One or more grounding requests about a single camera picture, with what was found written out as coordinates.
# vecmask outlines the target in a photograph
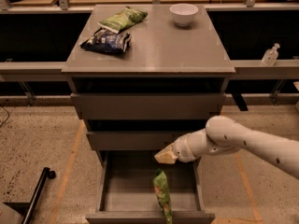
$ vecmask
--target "black snack bag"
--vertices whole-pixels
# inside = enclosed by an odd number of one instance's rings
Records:
[[[80,46],[82,49],[98,53],[117,54],[126,51],[130,40],[131,35],[129,33],[115,34],[101,27]]]

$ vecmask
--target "concrete floor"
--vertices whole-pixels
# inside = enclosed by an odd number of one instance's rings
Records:
[[[0,128],[0,202],[29,202],[43,167],[47,180],[32,224],[82,224],[97,206],[101,166],[71,105],[9,106]],[[234,104],[222,115],[255,130],[299,141],[294,105]],[[7,113],[0,107],[0,123]],[[201,160],[203,198],[213,224],[299,224],[299,180],[245,150]]]

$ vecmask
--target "black metal pole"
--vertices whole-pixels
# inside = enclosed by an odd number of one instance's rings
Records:
[[[31,198],[29,209],[28,209],[28,212],[26,214],[26,217],[23,219],[21,224],[28,224],[30,222],[32,214],[34,213],[34,210],[36,208],[38,198],[40,196],[40,193],[41,193],[41,191],[44,187],[44,184],[45,184],[46,179],[49,176],[49,174],[50,174],[50,168],[45,167],[44,170],[43,170],[43,173],[39,177],[39,181],[36,185],[35,192],[34,192],[32,198]]]

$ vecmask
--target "cabinet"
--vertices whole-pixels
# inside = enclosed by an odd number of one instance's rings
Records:
[[[211,223],[204,210],[199,161],[158,164],[153,155],[178,136],[202,129],[225,101],[235,72],[204,7],[177,27],[169,5],[135,5],[149,15],[130,28],[122,55],[84,51],[79,43],[125,5],[98,5],[63,69],[78,117],[103,167],[99,211],[90,223],[164,223],[152,179],[165,170],[177,223]]]

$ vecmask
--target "bottle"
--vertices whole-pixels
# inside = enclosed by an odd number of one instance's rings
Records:
[[[262,64],[266,65],[266,66],[272,66],[278,58],[278,49],[279,48],[280,48],[280,44],[275,43],[273,48],[267,50],[264,53],[264,56],[262,58]]]

